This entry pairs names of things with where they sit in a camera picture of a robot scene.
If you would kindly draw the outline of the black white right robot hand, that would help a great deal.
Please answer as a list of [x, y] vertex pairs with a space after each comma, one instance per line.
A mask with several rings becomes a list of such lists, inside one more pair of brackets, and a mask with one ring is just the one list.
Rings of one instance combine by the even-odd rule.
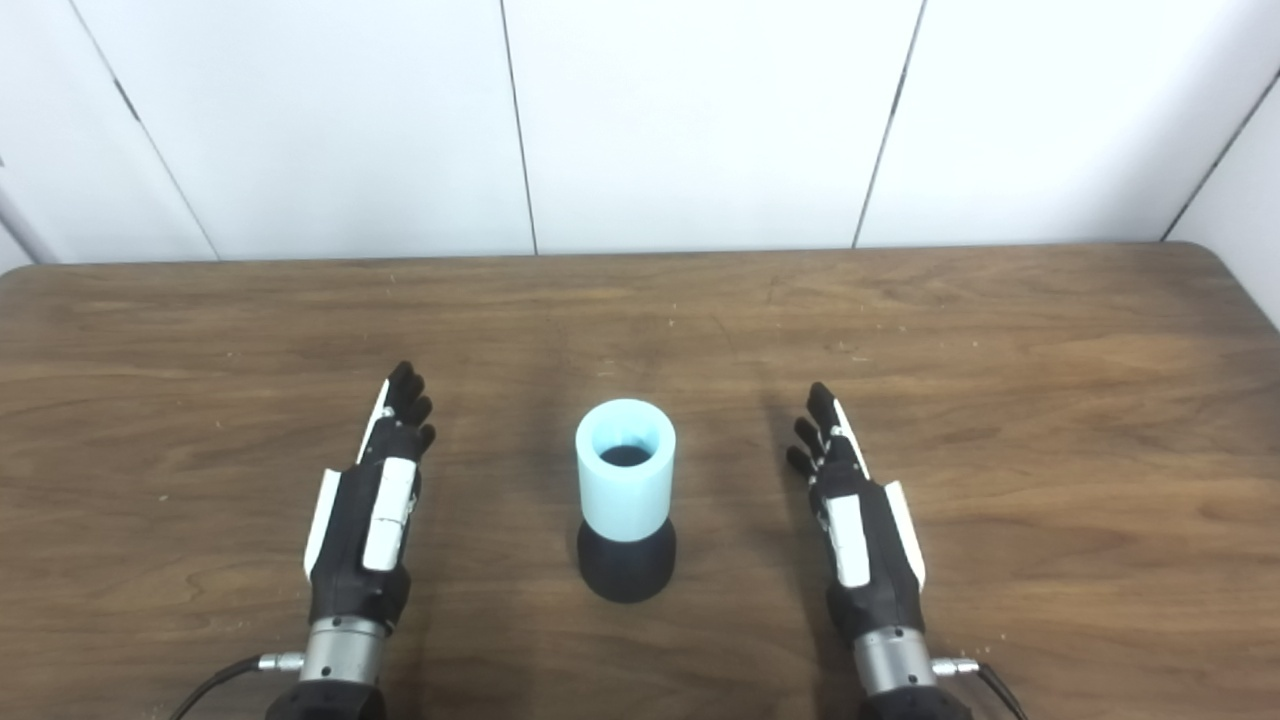
[[804, 479], [826, 538], [833, 624], [847, 643], [882, 629], [924, 632], [925, 564], [901, 483], [873, 477], [852, 423], [824, 383], [812, 384], [806, 411], [794, 424], [800, 445], [786, 459]]

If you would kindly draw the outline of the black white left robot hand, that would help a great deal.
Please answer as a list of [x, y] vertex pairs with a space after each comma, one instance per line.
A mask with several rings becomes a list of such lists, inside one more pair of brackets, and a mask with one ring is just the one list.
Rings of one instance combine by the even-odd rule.
[[392, 633], [410, 598], [404, 565], [420, 464], [436, 434], [433, 402], [413, 364], [384, 379], [355, 461], [326, 469], [303, 552], [310, 623], [358, 618]]

